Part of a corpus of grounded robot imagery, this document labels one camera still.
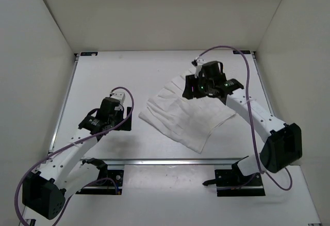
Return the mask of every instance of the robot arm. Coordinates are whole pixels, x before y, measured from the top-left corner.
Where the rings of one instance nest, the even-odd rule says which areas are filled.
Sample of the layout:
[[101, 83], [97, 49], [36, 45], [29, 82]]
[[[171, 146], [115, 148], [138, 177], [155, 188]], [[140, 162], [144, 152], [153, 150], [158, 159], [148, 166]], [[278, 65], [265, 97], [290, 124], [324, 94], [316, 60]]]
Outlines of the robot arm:
[[[255, 131], [265, 143], [259, 154], [262, 171], [277, 173], [301, 158], [302, 142], [299, 126], [286, 124], [270, 114], [253, 98], [246, 98], [243, 85], [235, 79], [227, 80], [223, 73], [223, 64], [218, 61], [198, 64], [196, 73], [186, 76], [183, 97], [192, 99], [205, 96], [220, 99], [247, 123], [250, 123], [247, 99], [250, 100]], [[242, 176], [259, 172], [256, 156], [248, 156], [238, 161], [233, 164], [233, 169]]]
[[[107, 176], [107, 165], [95, 158], [80, 162], [108, 130], [124, 119], [125, 93], [116, 92], [102, 100], [100, 108], [90, 111], [79, 124], [70, 143], [75, 146], [49, 159], [37, 172], [31, 172], [23, 182], [23, 204], [49, 220], [54, 219], [65, 201], [87, 184]], [[116, 130], [131, 130], [131, 118]]]

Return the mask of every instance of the white enclosure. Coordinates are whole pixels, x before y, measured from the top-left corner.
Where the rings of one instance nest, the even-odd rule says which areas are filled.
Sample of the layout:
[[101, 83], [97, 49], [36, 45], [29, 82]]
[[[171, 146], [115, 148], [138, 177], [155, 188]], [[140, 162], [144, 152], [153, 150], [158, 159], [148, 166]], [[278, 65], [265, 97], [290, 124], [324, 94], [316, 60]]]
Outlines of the white enclosure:
[[[100, 196], [97, 199], [75, 196], [59, 225], [145, 226], [141, 215], [149, 212], [151, 225], [273, 223], [298, 226], [322, 222], [329, 226], [329, 1], [0, 0], [0, 108], [3, 118], [0, 121], [0, 225], [19, 224], [13, 209], [16, 184], [28, 167], [47, 154], [55, 136], [54, 149], [57, 149], [65, 145], [90, 106], [98, 104], [109, 88], [128, 86], [137, 94], [135, 129], [126, 135], [122, 132], [109, 134], [88, 152], [89, 156], [117, 159], [118, 165], [126, 164], [126, 177], [129, 177], [124, 180], [126, 194], [121, 198]], [[172, 195], [167, 196], [167, 189], [158, 193], [159, 188], [163, 189], [160, 184], [139, 180], [134, 175], [136, 170], [141, 170], [146, 177], [161, 176], [166, 166], [133, 167], [134, 162], [128, 161], [132, 158], [216, 158], [217, 162], [222, 162], [226, 158], [233, 161], [251, 154], [249, 125], [239, 116], [226, 121], [211, 135], [201, 155], [153, 128], [149, 130], [149, 125], [137, 116], [149, 96], [188, 68], [189, 62], [200, 53], [196, 50], [219, 44], [256, 52], [256, 60], [248, 55], [251, 94], [262, 106], [274, 109], [279, 118], [302, 128], [303, 158], [295, 164], [300, 166], [290, 167], [294, 178], [294, 189], [290, 192], [277, 190], [262, 177], [266, 197], [217, 200], [211, 194], [212, 189], [201, 191], [197, 184], [183, 192], [180, 189], [188, 183], [181, 180], [182, 187], [172, 190], [174, 194], [186, 195], [178, 201]], [[94, 57], [94, 62], [90, 62], [92, 57], [80, 57], [74, 62], [73, 53], [83, 51], [99, 51], [99, 55]], [[245, 83], [245, 66], [238, 55], [214, 51], [208, 58], [220, 59], [226, 73]], [[145, 65], [150, 67], [151, 73], [143, 73]], [[143, 73], [141, 84], [125, 78], [133, 73]], [[70, 91], [69, 96], [65, 96], [66, 91]], [[262, 146], [260, 138], [258, 146], [259, 149]], [[215, 163], [206, 166], [199, 163], [197, 167], [192, 166], [194, 162], [190, 164], [178, 165], [171, 172], [173, 175], [186, 173], [188, 179], [198, 183], [214, 175], [212, 171], [214, 165], [217, 166]], [[276, 177], [285, 185], [287, 178], [281, 175]], [[171, 182], [176, 182], [170, 178], [164, 181], [171, 187]], [[140, 206], [142, 198], [149, 204]], [[194, 206], [195, 200], [200, 204]], [[90, 203], [98, 210], [91, 209]], [[207, 204], [213, 206], [207, 212], [207, 220], [192, 213], [193, 209], [201, 212]], [[124, 209], [126, 217], [114, 219], [113, 215], [121, 214]], [[230, 217], [235, 209], [241, 217]], [[107, 213], [111, 220], [100, 216]], [[39, 218], [38, 226], [51, 225], [29, 209], [25, 216]]]

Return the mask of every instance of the black joint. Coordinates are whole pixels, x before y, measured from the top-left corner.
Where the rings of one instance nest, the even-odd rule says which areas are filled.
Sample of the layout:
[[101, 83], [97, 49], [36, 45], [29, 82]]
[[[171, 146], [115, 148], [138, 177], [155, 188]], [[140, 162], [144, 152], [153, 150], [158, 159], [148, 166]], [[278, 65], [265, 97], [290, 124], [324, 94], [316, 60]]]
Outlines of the black joint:
[[80, 56], [97, 56], [97, 52], [81, 52]]
[[203, 182], [203, 186], [214, 185], [217, 183], [217, 179], [208, 180]]
[[95, 158], [91, 158], [91, 159], [88, 159], [88, 160], [83, 160], [82, 164], [85, 164], [85, 163], [92, 164], [92, 165], [96, 166], [96, 168], [98, 170], [108, 168], [108, 165], [104, 161], [99, 160], [99, 159], [95, 159]]
[[193, 62], [191, 62], [191, 64], [196, 67], [197, 66], [197, 60], [194, 60]]
[[67, 192], [67, 190], [63, 188], [63, 189], [60, 189], [60, 192], [64, 195]]

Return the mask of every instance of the purple cable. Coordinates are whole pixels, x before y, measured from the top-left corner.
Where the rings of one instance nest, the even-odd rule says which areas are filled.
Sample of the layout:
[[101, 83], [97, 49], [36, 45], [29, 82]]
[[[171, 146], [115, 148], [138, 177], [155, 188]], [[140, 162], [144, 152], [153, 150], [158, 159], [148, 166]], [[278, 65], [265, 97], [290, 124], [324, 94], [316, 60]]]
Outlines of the purple cable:
[[[254, 150], [254, 154], [256, 156], [256, 161], [257, 161], [257, 166], [258, 166], [258, 170], [261, 174], [263, 174], [264, 172], [262, 171], [261, 169], [261, 165], [260, 165], [260, 159], [259, 159], [259, 154], [258, 154], [258, 148], [257, 148], [257, 141], [256, 141], [256, 135], [255, 135], [255, 132], [254, 132], [254, 123], [253, 123], [253, 117], [252, 117], [252, 110], [251, 110], [251, 104], [250, 104], [250, 100], [248, 100], [249, 98], [249, 83], [250, 83], [250, 67], [249, 67], [249, 63], [245, 57], [245, 55], [238, 49], [232, 47], [232, 46], [229, 46], [229, 45], [218, 45], [218, 46], [215, 46], [215, 47], [212, 47], [210, 49], [207, 49], [206, 51], [203, 51], [198, 57], [195, 58], [195, 60], [199, 59], [201, 56], [203, 56], [205, 53], [211, 51], [211, 50], [214, 50], [214, 49], [217, 49], [217, 48], [229, 48], [229, 49], [232, 49], [236, 52], [238, 52], [244, 59], [245, 61], [245, 65], [246, 65], [246, 86], [245, 86], [245, 97], [246, 97], [246, 102], [247, 102], [247, 110], [249, 112], [249, 118], [250, 118], [250, 126], [251, 126], [251, 134], [252, 134], [252, 143], [253, 143], [253, 150]], [[289, 177], [290, 177], [290, 186], [289, 188], [283, 188], [281, 187], [277, 182], [276, 180], [270, 176], [270, 174], [268, 174], [266, 172], [266, 174], [268, 175], [268, 177], [282, 190], [284, 191], [288, 191], [291, 189], [292, 187], [292, 177], [291, 177], [291, 174], [289, 172], [289, 170], [287, 168], [285, 168], [286, 171], [288, 172], [289, 174]]]
[[[100, 182], [100, 181], [111, 181], [111, 182], [113, 183], [113, 186], [114, 186], [115, 194], [116, 194], [116, 195], [118, 194], [118, 189], [117, 189], [116, 183], [113, 181], [112, 178], [108, 178], [108, 177], [107, 177], [107, 178], [99, 179], [99, 180], [97, 180], [97, 181], [93, 181], [93, 182], [87, 184], [87, 185], [84, 186], [84, 187], [94, 185], [95, 183]], [[65, 209], [67, 208], [67, 206], [68, 206], [68, 204], [69, 204], [71, 198], [72, 198], [72, 196], [68, 198], [67, 202], [65, 203], [65, 205], [64, 205], [64, 207], [63, 207], [63, 209], [62, 209], [62, 211], [61, 211], [60, 216], [59, 216], [59, 217], [57, 218], [57, 220], [54, 222], [53, 226], [56, 226], [56, 225], [58, 224], [58, 222], [61, 220], [61, 218], [62, 218], [62, 216], [63, 216], [63, 214], [64, 214], [64, 212], [65, 212]]]
[[103, 131], [103, 132], [99, 132], [99, 133], [96, 133], [94, 135], [91, 135], [91, 136], [88, 136], [88, 137], [85, 137], [83, 139], [79, 139], [78, 141], [74, 142], [74, 143], [71, 143], [55, 152], [53, 152], [52, 154], [49, 154], [47, 157], [41, 159], [40, 161], [38, 161], [36, 164], [34, 164], [24, 175], [23, 177], [21, 178], [20, 182], [18, 183], [17, 185], [17, 188], [16, 188], [16, 191], [15, 191], [15, 196], [14, 196], [14, 207], [15, 207], [15, 212], [16, 212], [16, 215], [17, 217], [19, 218], [20, 222], [22, 223], [22, 225], [24, 226], [29, 226], [29, 224], [24, 220], [21, 212], [20, 212], [20, 208], [19, 208], [19, 193], [20, 193], [20, 189], [21, 189], [21, 186], [23, 184], [23, 181], [25, 180], [25, 178], [28, 176], [28, 174], [30, 172], [32, 172], [33, 170], [35, 170], [36, 167], [38, 167], [40, 164], [42, 164], [43, 162], [47, 161], [49, 158], [51, 158], [52, 156], [54, 155], [57, 155], [58, 153], [61, 153], [63, 152], [64, 150], [67, 150], [69, 148], [71, 148], [72, 146], [74, 146], [75, 144], [78, 144], [78, 143], [81, 143], [83, 141], [86, 141], [88, 139], [91, 139], [93, 137], [97, 137], [97, 136], [100, 136], [100, 135], [104, 135], [104, 134], [107, 134], [108, 132], [111, 132], [115, 129], [117, 129], [119, 126], [121, 126], [123, 123], [126, 122], [126, 120], [132, 115], [133, 113], [133, 109], [134, 109], [134, 99], [133, 99], [133, 95], [131, 94], [131, 92], [127, 89], [127, 88], [124, 88], [124, 87], [116, 87], [114, 89], [112, 89], [111, 92], [115, 91], [115, 90], [118, 90], [118, 89], [123, 89], [125, 90], [129, 96], [130, 96], [130, 99], [131, 99], [131, 103], [132, 103], [132, 108], [131, 108], [131, 111], [129, 112], [129, 114], [126, 116], [125, 119], [123, 119], [123, 121], [121, 121], [119, 124], [117, 124], [116, 126], [106, 130], [106, 131]]
[[266, 174], [268, 175], [268, 177], [275, 183], [276, 186], [278, 186], [280, 189], [282, 189], [283, 191], [288, 191], [292, 188], [292, 184], [293, 184], [293, 181], [292, 181], [292, 176], [291, 176], [291, 173], [289, 172], [289, 170], [287, 168], [284, 168], [288, 175], [289, 175], [289, 178], [290, 178], [290, 185], [288, 188], [283, 188], [280, 186], [280, 184], [273, 178], [270, 176], [270, 174], [268, 172], [266, 172]]

